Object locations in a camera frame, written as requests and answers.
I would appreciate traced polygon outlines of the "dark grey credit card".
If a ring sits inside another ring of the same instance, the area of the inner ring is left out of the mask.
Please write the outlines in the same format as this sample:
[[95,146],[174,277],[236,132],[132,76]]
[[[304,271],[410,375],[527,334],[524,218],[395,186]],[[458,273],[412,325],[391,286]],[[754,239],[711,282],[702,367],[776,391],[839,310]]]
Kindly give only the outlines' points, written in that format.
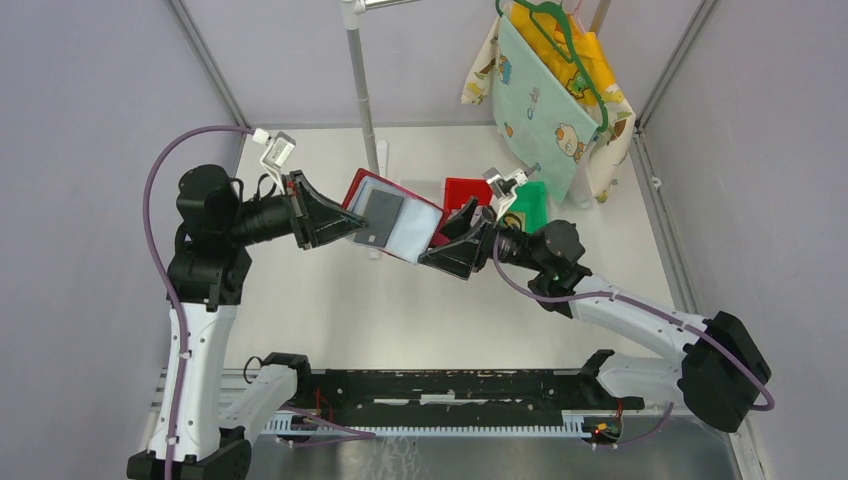
[[366,227],[353,236],[353,242],[376,248],[387,245],[404,203],[401,195],[372,190],[368,196],[362,217]]

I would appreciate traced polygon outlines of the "red leather card holder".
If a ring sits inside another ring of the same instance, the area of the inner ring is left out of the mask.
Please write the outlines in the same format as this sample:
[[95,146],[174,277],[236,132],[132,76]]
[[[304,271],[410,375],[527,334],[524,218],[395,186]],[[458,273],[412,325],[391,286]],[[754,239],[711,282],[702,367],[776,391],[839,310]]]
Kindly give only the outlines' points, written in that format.
[[400,215],[388,243],[383,248],[360,245],[353,242],[355,233],[349,235],[348,240],[359,246],[382,251],[407,263],[417,264],[419,256],[427,251],[437,233],[443,210],[415,193],[363,168],[354,175],[344,198],[343,207],[362,216],[365,203],[372,190],[391,192],[404,198]]

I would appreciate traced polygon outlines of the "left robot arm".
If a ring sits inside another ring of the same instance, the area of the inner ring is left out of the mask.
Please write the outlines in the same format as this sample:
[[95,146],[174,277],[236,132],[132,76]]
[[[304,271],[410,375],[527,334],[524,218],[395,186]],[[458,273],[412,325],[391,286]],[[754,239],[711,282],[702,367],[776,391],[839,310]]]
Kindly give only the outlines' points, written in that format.
[[299,171],[285,175],[274,195],[245,199],[241,186],[210,164],[180,179],[174,255],[159,264],[171,321],[165,392],[152,438],[128,460],[131,479],[243,479],[253,445],[275,413],[313,397],[307,357],[271,353],[230,405],[220,401],[226,347],[252,264],[248,247],[291,237],[309,250],[366,222]]

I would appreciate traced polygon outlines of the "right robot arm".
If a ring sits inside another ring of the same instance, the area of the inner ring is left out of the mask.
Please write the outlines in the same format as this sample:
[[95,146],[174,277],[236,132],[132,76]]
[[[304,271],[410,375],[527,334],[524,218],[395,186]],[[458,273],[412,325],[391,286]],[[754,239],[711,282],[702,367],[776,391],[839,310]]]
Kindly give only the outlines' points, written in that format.
[[487,264],[544,310],[621,335],[653,352],[602,353],[577,382],[580,400],[602,408],[616,398],[682,404],[703,423],[736,432],[752,411],[776,407],[772,371],[744,323],[711,318],[634,296],[580,264],[574,223],[553,220],[531,233],[501,224],[492,207],[470,200],[438,231],[420,264],[467,280]]

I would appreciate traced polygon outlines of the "red plastic bin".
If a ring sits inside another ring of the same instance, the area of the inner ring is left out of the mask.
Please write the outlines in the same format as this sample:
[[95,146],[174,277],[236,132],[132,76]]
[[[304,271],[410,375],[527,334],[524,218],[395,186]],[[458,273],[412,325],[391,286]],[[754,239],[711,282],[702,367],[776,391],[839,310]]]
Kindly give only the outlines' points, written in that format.
[[484,179],[447,177],[444,181],[443,219],[460,210],[472,197],[481,206],[487,206],[493,192]]

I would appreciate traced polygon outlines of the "white plastic bin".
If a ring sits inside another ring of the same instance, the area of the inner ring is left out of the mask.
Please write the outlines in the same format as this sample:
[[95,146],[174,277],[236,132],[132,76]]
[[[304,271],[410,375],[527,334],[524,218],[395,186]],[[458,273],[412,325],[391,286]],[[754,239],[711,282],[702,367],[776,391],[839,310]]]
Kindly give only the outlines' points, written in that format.
[[438,207],[443,206],[444,181],[425,179],[401,179],[399,185],[416,195],[432,202]]

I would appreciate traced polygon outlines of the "green plastic bin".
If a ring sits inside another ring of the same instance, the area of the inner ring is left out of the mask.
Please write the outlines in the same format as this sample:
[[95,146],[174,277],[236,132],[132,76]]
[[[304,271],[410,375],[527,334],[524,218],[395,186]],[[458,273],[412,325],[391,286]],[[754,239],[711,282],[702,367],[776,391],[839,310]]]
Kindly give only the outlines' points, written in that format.
[[534,233],[548,222],[547,194],[542,182],[528,182],[516,190],[517,200],[508,212],[520,213],[524,216],[523,232]]

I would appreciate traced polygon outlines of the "white stand base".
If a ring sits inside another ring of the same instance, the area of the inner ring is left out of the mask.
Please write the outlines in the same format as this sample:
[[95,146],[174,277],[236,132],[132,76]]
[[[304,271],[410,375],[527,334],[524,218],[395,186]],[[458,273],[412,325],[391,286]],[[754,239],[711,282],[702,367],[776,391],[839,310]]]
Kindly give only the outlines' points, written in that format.
[[389,174],[389,143],[386,140],[376,141],[376,155],[378,173],[381,177],[387,178]]

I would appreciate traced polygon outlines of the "mint cartoon cloth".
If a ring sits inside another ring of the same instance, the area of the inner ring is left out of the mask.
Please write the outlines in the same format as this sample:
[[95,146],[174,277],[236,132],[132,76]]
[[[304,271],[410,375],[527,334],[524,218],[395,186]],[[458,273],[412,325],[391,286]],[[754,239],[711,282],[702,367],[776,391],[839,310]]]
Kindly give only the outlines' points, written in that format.
[[550,198],[563,202],[589,158],[598,124],[505,17],[499,20],[491,99],[497,125],[512,153],[528,166]]

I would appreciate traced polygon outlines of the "cream cartoon cloth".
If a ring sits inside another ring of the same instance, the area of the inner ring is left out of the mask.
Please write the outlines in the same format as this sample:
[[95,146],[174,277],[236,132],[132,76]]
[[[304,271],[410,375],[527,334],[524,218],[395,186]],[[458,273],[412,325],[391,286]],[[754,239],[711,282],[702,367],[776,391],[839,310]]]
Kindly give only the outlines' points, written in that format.
[[[491,99],[492,81],[495,78],[495,34],[498,19],[490,27],[486,39],[474,59],[460,95],[460,101],[466,105],[480,105]],[[619,170],[626,159],[628,143],[635,126],[635,113],[626,96],[622,104],[615,109],[620,120],[612,129],[600,137],[594,137],[588,159],[578,165],[566,198],[584,206],[588,203],[604,203],[619,183]]]

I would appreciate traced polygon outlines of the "silver stand pole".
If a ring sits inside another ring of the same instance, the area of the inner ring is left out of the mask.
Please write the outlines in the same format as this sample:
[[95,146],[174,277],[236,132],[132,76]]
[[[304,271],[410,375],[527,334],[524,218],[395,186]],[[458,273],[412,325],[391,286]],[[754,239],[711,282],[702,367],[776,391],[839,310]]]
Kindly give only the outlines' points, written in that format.
[[342,0],[340,5],[346,29],[367,165],[371,172],[379,175],[376,155],[376,141],[378,139],[376,138],[375,128],[373,125],[360,34],[360,16],[366,10],[366,2]]

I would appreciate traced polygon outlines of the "green clothes hanger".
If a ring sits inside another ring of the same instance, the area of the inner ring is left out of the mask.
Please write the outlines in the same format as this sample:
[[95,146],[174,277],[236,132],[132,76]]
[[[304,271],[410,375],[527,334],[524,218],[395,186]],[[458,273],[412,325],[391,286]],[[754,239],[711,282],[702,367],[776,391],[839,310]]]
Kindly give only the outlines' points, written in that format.
[[620,120],[624,95],[597,36],[552,1],[495,3],[495,119],[507,134],[571,132],[587,141]]

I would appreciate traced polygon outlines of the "yellow garment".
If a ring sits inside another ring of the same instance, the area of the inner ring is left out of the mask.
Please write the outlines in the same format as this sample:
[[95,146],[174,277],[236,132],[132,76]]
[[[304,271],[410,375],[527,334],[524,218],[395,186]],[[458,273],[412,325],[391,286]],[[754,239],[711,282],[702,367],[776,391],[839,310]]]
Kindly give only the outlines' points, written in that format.
[[581,29],[559,4],[515,1],[509,19],[578,103],[596,108],[625,100],[597,35]]

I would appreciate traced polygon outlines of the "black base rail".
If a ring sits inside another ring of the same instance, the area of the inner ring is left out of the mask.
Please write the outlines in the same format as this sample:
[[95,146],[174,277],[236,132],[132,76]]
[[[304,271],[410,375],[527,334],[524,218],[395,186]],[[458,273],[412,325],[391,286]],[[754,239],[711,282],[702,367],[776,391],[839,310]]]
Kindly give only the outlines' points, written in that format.
[[288,403],[347,427],[555,426],[565,411],[645,406],[575,369],[314,370]]

